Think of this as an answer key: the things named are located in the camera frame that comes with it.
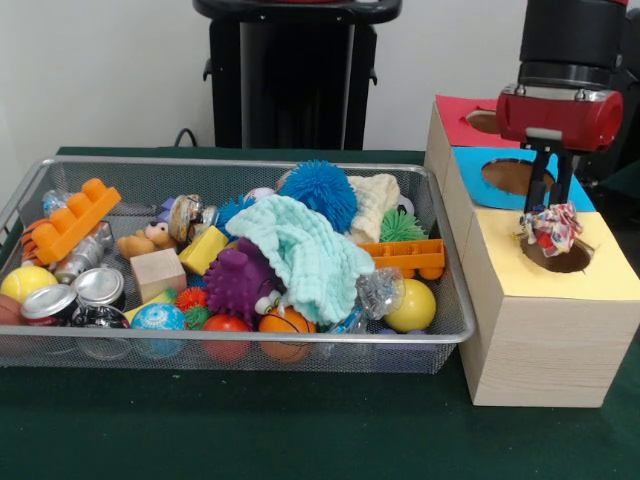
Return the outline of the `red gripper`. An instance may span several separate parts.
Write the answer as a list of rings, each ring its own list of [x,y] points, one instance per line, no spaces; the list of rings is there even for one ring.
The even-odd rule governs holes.
[[[535,151],[525,211],[544,206],[544,175],[556,152],[548,144],[558,142],[566,150],[595,152],[607,149],[619,132],[623,98],[614,90],[568,89],[509,85],[500,93],[496,118],[502,138],[526,144]],[[557,154],[557,177],[549,204],[565,204],[573,175],[573,155]]]

